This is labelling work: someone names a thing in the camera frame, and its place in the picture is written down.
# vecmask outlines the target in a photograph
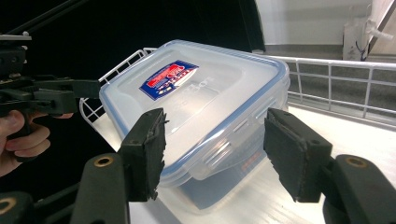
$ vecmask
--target plastic food container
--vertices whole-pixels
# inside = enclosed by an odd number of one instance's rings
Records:
[[[289,85],[281,61],[175,40],[111,79],[100,99],[121,138],[141,114],[164,109],[169,122],[160,187],[177,189],[203,210],[265,157],[266,111],[285,108]],[[207,199],[206,190],[213,192]]]

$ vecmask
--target wire rack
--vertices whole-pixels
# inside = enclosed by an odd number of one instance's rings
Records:
[[[148,56],[140,49],[102,76],[102,85]],[[396,128],[396,64],[273,57],[290,68],[290,105]],[[99,100],[80,99],[82,117],[93,123],[106,112]]]

